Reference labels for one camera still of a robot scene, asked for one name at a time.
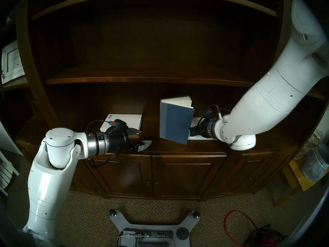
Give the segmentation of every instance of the cable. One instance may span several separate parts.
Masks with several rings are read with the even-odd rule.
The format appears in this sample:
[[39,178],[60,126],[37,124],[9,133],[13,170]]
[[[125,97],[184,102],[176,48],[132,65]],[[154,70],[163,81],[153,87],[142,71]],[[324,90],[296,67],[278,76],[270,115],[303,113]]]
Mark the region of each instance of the cable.
[[135,247],[135,246],[137,247],[137,238],[136,238],[136,242],[135,242],[135,244],[134,244],[134,246],[133,246],[133,247]]
[[225,220],[224,220],[224,229],[225,229],[225,231],[226,231],[227,236],[228,236],[228,237],[232,240],[232,242],[234,242],[236,245],[238,245],[238,246],[240,246],[240,247],[244,247],[243,245],[238,244],[238,243],[237,243],[237,242],[236,242],[236,241],[230,236],[230,234],[228,233],[227,228],[226,228],[226,220],[227,220],[228,216],[229,216],[231,213],[236,212],[236,211],[242,213],[247,219],[250,220],[250,222],[254,225],[254,227],[255,227],[256,229],[258,229],[258,228],[256,227],[255,223],[249,218],[249,216],[248,216],[247,214],[245,214],[244,212],[241,212],[241,211],[238,211],[238,210],[233,210],[233,211],[230,211],[230,212],[226,215]]
[[120,150],[118,150],[116,153],[114,153],[112,156],[110,156],[107,160],[103,161],[99,165],[92,165],[91,159],[87,159],[88,164],[91,168],[97,169],[100,168],[103,165],[106,165],[108,162],[110,162],[112,159],[115,159],[120,154]]
[[133,236],[133,235],[122,235],[122,236],[118,236],[118,238],[120,237],[147,237],[146,235],[137,235],[137,236]]
[[120,246],[119,246],[119,237],[121,237],[122,233],[123,233],[123,232],[121,232],[121,233],[119,234],[119,236],[117,237],[117,239],[116,239],[116,247],[127,247],[127,246],[124,246],[124,245],[120,245]]
[[230,110],[227,110],[227,109],[220,109],[220,108],[218,107],[218,105],[216,105],[216,104],[211,104],[211,105],[209,105],[208,108],[205,110],[205,112],[203,113],[202,117],[199,119],[198,124],[196,124],[196,125],[199,125],[199,124],[201,123],[201,120],[205,117],[206,112],[209,110],[209,108],[210,108],[211,106],[216,106],[216,108],[217,108],[217,112],[219,112],[220,110],[225,110],[225,111],[229,111],[229,112],[231,112]]
[[108,121],[105,121],[105,120],[94,120],[94,121],[90,122],[90,123],[87,125],[86,133],[88,133],[88,127],[90,126],[90,124],[92,124],[92,123],[94,123],[94,122],[97,122],[97,121],[103,121],[103,122],[109,123]]
[[[242,213],[255,227],[255,230],[253,230],[247,240],[244,242],[243,245],[240,245],[239,243],[237,243],[228,233],[227,228],[226,228],[226,220],[228,218],[228,216],[233,213],[233,212],[240,212]],[[258,228],[255,223],[249,218],[249,216],[247,214],[245,214],[244,212],[238,211],[238,210],[233,210],[230,211],[224,220],[224,228],[226,231],[226,234],[228,235],[228,237],[232,240],[232,242],[234,242],[236,245],[241,246],[241,247],[245,247],[247,246],[247,244],[249,244],[250,246],[269,246],[269,247],[276,247],[278,245],[278,243],[282,242],[284,240],[284,238],[286,238],[286,235],[281,234],[278,231],[275,231],[273,229],[270,229],[271,225],[267,224],[261,228]]]

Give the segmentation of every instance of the brown carpet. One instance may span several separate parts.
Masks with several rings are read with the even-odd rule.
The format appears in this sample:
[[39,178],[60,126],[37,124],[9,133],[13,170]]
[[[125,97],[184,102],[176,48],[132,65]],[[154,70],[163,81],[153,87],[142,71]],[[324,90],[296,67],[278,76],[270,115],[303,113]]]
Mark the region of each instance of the brown carpet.
[[[8,189],[7,211],[14,223],[22,228],[28,218],[27,178],[30,164],[23,157],[3,152],[20,172]],[[283,234],[291,234],[298,225],[310,202],[321,190],[316,184],[311,190],[298,193],[280,207],[274,208],[273,201],[281,199],[290,187],[279,175],[258,193],[224,197],[206,202],[178,200],[141,200],[112,198],[70,191],[57,219],[57,240],[68,246],[116,246],[119,232],[109,218],[111,208],[119,209],[131,223],[179,224],[191,210],[201,214],[201,220],[191,231],[190,245],[236,246],[227,237],[223,220],[225,215],[238,209],[247,213],[258,226],[271,224],[271,228]],[[243,242],[252,230],[251,224],[238,213],[227,221],[231,235]]]

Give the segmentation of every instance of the metal base plate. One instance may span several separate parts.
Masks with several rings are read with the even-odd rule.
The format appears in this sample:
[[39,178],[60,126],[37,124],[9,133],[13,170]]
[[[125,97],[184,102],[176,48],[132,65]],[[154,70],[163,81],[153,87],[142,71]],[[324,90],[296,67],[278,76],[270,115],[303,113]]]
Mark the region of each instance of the metal base plate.
[[[176,231],[178,228],[184,227],[189,232],[194,228],[194,226],[199,222],[200,217],[197,219],[193,218],[193,212],[190,212],[187,217],[183,220],[183,222],[179,225],[138,225],[138,224],[130,224],[123,214],[116,210],[116,216],[110,216],[110,219],[117,227],[119,232],[123,232],[125,228],[130,229],[138,229],[138,230],[149,230],[149,231],[172,231],[174,233],[174,241],[173,239],[166,239],[166,238],[147,238],[143,237],[142,243],[168,243],[168,247],[190,247],[190,238],[188,237],[186,240],[180,240],[176,236]],[[119,246],[126,246],[126,247],[133,247],[135,245],[136,239],[134,237],[120,237],[119,238]]]

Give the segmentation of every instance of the open book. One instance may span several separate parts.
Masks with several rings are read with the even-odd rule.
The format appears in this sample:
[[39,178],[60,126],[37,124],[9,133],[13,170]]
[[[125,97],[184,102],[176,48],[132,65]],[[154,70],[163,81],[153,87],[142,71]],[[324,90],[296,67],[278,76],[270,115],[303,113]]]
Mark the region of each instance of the open book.
[[160,137],[187,144],[194,109],[189,96],[180,96],[160,101]]

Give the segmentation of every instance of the picture frame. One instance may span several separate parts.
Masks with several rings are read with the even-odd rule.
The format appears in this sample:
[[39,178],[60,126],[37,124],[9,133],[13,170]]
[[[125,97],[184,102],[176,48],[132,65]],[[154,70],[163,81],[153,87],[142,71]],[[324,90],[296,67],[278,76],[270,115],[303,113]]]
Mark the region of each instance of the picture frame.
[[2,49],[1,67],[3,70],[2,84],[25,75],[20,59],[17,40]]

